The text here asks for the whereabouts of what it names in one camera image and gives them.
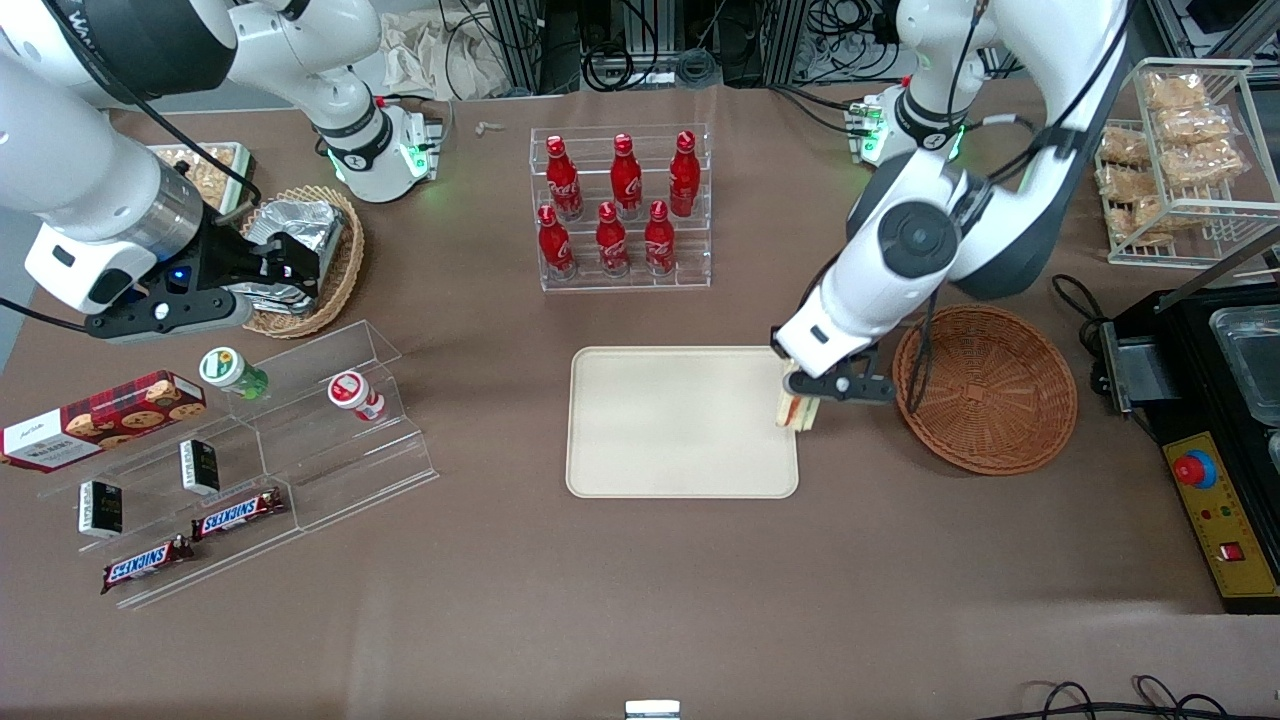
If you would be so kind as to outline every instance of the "round wicker basket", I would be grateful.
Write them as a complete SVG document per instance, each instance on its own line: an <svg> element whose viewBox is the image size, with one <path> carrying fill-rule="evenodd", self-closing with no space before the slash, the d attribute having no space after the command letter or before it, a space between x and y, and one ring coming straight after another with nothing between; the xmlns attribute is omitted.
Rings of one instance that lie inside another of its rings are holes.
<svg viewBox="0 0 1280 720"><path fill-rule="evenodd" d="M255 310L248 322L247 329L262 333L279 340L292 340L315 333L333 322L342 311L342 307L351 297L351 291L356 288L356 278L360 275L360 261L365 258L365 229L360 224L360 217L351 201L337 191L328 187L305 186L285 190L273 200L300 200L312 202L323 200L338 208L347 215L347 225L338 238L338 247L334 250L333 260L329 264L329 275L316 299L316 309L310 315L284 315L282 313L264 313ZM244 219L241 232L248 234L248 228L257 219L259 210Z"/></svg>
<svg viewBox="0 0 1280 720"><path fill-rule="evenodd" d="M933 370L920 406L908 413L906 384L920 346L911 327L893 354L897 407L920 442L983 475L1047 465L1075 429L1076 391L1062 355L1025 320L988 305L938 310Z"/></svg>

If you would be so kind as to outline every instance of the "snickers bar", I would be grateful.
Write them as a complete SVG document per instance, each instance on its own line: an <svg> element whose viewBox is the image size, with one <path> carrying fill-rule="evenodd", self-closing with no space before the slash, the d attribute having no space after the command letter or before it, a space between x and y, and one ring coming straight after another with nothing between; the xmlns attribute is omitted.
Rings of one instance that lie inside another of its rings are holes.
<svg viewBox="0 0 1280 720"><path fill-rule="evenodd" d="M128 560L104 568L102 592L100 594L106 594L106 591L120 583L133 580L143 575L150 575L160 568L173 565L174 562L182 562L195 555L196 551L191 548L191 543L187 542L187 538L174 536L172 541L155 550L148 550L142 555L136 555Z"/></svg>
<svg viewBox="0 0 1280 720"><path fill-rule="evenodd" d="M207 518L192 520L191 539L200 542L210 533L225 532L261 515L270 515L284 510L284 498L280 496L280 488L269 488L266 492L256 495L244 502L219 510Z"/></svg>

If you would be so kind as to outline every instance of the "aluminum foil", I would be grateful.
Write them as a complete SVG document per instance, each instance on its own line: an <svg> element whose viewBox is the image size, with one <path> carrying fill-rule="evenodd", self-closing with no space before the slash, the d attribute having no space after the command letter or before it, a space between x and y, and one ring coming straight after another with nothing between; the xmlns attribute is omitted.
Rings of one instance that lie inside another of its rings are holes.
<svg viewBox="0 0 1280 720"><path fill-rule="evenodd" d="M334 250L346 225L342 210L324 201L273 200L250 227L247 240L264 245L276 232L287 232L320 256L320 290L329 274ZM243 293L253 307L264 313L305 315L315 309L315 300L287 284L237 283L229 291Z"/></svg>

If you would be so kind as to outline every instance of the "small black box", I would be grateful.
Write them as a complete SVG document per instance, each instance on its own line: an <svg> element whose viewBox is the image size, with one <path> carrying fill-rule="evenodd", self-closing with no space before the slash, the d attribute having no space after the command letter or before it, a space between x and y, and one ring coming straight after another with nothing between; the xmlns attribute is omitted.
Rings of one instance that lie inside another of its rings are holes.
<svg viewBox="0 0 1280 720"><path fill-rule="evenodd" d="M101 480L81 483L79 532L95 538L114 538L124 529L120 488Z"/></svg>
<svg viewBox="0 0 1280 720"><path fill-rule="evenodd" d="M214 495L218 484L218 455L198 439L184 441L180 446L182 487L200 495Z"/></svg>

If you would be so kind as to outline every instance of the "red cookie box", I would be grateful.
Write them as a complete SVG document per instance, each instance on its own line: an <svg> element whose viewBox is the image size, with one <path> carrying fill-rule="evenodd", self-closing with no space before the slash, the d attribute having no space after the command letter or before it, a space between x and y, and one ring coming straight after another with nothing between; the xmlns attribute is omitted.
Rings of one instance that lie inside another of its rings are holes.
<svg viewBox="0 0 1280 720"><path fill-rule="evenodd" d="M0 462L52 473L205 411L200 386L156 370L4 429Z"/></svg>

